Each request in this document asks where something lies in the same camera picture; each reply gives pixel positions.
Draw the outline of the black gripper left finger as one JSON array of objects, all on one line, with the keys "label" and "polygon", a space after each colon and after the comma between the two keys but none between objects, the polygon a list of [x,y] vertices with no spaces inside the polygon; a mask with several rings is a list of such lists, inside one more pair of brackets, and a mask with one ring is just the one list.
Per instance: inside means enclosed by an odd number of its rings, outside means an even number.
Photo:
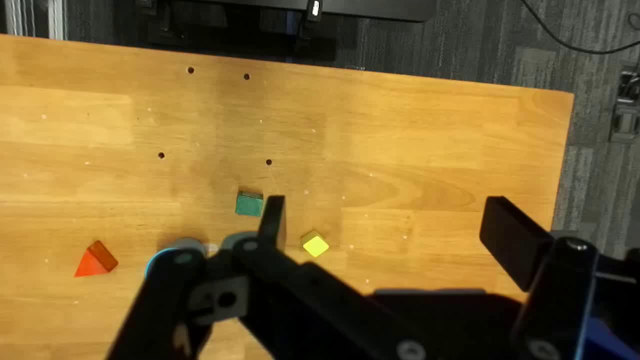
[{"label": "black gripper left finger", "polygon": [[[258,238],[240,248],[240,258],[281,253],[286,199],[271,196],[257,230]],[[269,326],[267,299],[258,299],[258,271],[252,282],[223,288],[145,285],[108,351],[108,360],[198,360],[214,324],[239,318],[272,354],[277,329]]]}]

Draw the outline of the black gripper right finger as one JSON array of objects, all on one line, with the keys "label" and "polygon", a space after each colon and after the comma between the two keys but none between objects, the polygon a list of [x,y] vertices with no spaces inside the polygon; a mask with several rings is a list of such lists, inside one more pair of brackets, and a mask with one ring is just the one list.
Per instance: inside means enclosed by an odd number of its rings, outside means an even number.
[{"label": "black gripper right finger", "polygon": [[507,196],[488,196],[480,242],[529,293],[511,341],[521,360],[578,360],[595,301],[598,252],[554,238]]}]

